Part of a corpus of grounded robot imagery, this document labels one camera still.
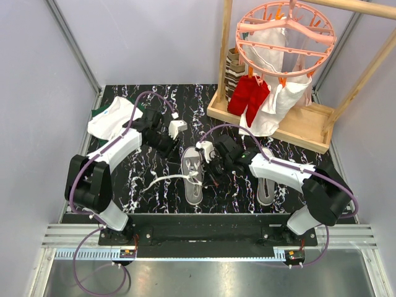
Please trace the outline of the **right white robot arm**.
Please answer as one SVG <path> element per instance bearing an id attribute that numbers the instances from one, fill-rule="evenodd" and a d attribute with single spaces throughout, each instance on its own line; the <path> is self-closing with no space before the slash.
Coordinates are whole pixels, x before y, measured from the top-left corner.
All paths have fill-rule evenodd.
<path id="1" fill-rule="evenodd" d="M 351 201 L 350 188 L 333 166 L 282 160 L 260 146 L 245 150 L 228 135 L 220 136 L 214 143 L 198 142 L 196 149 L 204 154 L 206 170 L 215 184 L 228 173 L 250 173 L 302 193 L 306 204 L 292 212 L 281 229 L 281 238 L 288 245 L 297 244 L 311 228 L 334 226 Z"/>

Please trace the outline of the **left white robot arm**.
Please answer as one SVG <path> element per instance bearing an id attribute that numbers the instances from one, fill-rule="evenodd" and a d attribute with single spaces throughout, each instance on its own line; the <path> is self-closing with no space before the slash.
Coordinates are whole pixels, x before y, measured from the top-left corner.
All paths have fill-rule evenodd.
<path id="1" fill-rule="evenodd" d="M 128 216 L 113 201 L 111 174 L 132 152 L 146 145 L 168 159 L 179 144 L 178 134 L 187 123 L 172 114 L 174 120 L 166 126 L 163 115 L 147 109 L 131 124 L 123 125 L 119 133 L 93 153 L 75 155 L 69 164 L 64 197 L 70 207 L 78 206 L 83 214 L 95 217 L 112 230 L 112 238 L 121 245 L 129 244 L 134 230 Z"/>

